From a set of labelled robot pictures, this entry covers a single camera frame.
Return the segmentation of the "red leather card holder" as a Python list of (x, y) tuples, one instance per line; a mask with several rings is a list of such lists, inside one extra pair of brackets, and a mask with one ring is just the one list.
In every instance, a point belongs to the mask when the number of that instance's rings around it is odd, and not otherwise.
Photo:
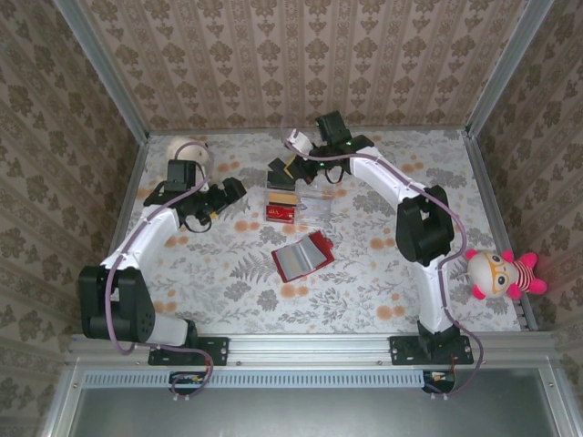
[[(316, 269), (308, 269), (302, 257), (300, 242), (310, 238), (314, 244), (327, 256), (327, 260)], [(295, 243), (274, 250), (271, 255), (283, 283), (306, 277), (313, 272), (326, 267), (334, 261), (332, 254), (333, 244), (320, 232), (313, 232)]]

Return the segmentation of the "clear acrylic organizer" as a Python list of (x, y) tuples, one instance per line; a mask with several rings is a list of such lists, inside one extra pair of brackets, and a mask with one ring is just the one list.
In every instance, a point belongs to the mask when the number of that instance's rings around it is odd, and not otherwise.
[(268, 204), (269, 192), (292, 193), (298, 197), (298, 203), (295, 206), (295, 221), (293, 225), (305, 226), (325, 226), (330, 220), (332, 214), (332, 196), (327, 194), (316, 184), (308, 185), (304, 180), (295, 181), (294, 191), (283, 191), (278, 189), (268, 189), (265, 187), (264, 195), (264, 217), (265, 208)]

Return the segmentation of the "white teddy bear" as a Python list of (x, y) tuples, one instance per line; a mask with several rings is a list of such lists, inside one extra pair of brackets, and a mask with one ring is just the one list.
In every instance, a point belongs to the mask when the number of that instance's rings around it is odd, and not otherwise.
[(193, 160), (197, 163), (195, 188), (211, 169), (211, 155), (206, 143), (190, 137), (174, 137), (167, 147), (168, 162), (171, 159)]

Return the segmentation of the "black connector board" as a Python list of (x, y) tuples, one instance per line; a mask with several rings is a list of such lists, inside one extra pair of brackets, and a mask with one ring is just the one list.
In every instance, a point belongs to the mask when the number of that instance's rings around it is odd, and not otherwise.
[(174, 371), (169, 374), (169, 390), (177, 396), (191, 396), (205, 379), (205, 371)]
[(429, 394), (448, 394), (455, 387), (455, 372), (423, 371), (424, 386), (422, 390)]

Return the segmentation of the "pink striped plush doll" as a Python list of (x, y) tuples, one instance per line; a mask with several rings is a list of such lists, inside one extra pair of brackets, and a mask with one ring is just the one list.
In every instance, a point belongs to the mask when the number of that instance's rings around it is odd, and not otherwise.
[(547, 291), (546, 282), (536, 277), (538, 256), (534, 252), (516, 258), (512, 250), (495, 253), (470, 249), (465, 259), (472, 293), (478, 300), (502, 296), (519, 300), (525, 293), (542, 295)]

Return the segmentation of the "grey metal panel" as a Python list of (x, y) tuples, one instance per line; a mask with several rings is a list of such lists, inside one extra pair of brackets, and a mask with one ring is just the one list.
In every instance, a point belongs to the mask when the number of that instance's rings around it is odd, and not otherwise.
[(67, 371), (42, 437), (583, 437), (560, 373), (481, 371), (454, 395), (422, 388), (87, 389)]

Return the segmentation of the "narrow aluminium edge rail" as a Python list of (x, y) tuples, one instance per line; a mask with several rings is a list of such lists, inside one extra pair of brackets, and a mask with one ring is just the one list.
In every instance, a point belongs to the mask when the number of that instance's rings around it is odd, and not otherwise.
[[(443, 126), (350, 126), (348, 129), (354, 132), (392, 132), (392, 131), (419, 131), (429, 132), (434, 130), (466, 131), (463, 125)], [(235, 135), (235, 134), (269, 134), (278, 137), (281, 134), (280, 127), (245, 127), (224, 129), (183, 129), (183, 130), (150, 130), (148, 135), (153, 136), (208, 136), (208, 135)]]

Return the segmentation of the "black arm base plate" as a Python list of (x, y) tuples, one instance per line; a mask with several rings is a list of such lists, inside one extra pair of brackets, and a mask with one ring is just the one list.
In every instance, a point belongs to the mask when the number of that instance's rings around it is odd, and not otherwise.
[(215, 366), (226, 366), (230, 339), (228, 337), (199, 337), (194, 346), (165, 346), (151, 348), (148, 354), (148, 364), (150, 366), (204, 366), (207, 359), (199, 354), (187, 349), (197, 349), (205, 351), (212, 358)]
[(475, 362), (466, 336), (445, 342), (435, 342), (420, 336), (392, 336), (389, 343), (393, 365), (469, 365)]

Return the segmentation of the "aluminium frame post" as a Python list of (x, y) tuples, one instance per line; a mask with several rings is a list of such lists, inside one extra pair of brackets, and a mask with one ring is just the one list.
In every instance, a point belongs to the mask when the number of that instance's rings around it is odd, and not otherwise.
[(129, 131), (138, 144), (141, 147), (144, 146), (148, 142), (149, 128), (146, 127), (146, 123), (133, 103), (128, 88), (124, 85), (122, 76), (115, 68), (111, 56), (100, 42), (97, 28), (90, 23), (88, 15), (83, 11), (78, 0), (54, 1), (110, 98), (115, 103)]
[(506, 47), (498, 58), (491, 77), (486, 82), (468, 118), (465, 131), (469, 137), (476, 137), (484, 127), (553, 3), (554, 0), (528, 0)]

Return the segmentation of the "wide aluminium frame rail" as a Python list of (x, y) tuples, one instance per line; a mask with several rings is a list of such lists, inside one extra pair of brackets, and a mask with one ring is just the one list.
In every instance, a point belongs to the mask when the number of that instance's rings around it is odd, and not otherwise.
[[(394, 366), (390, 333), (385, 334), (230, 334), (228, 368), (372, 369)], [(482, 367), (535, 368), (560, 361), (552, 335), (537, 331), (480, 332)], [(105, 340), (73, 338), (66, 366), (130, 369), (148, 364), (148, 348), (122, 356)]]

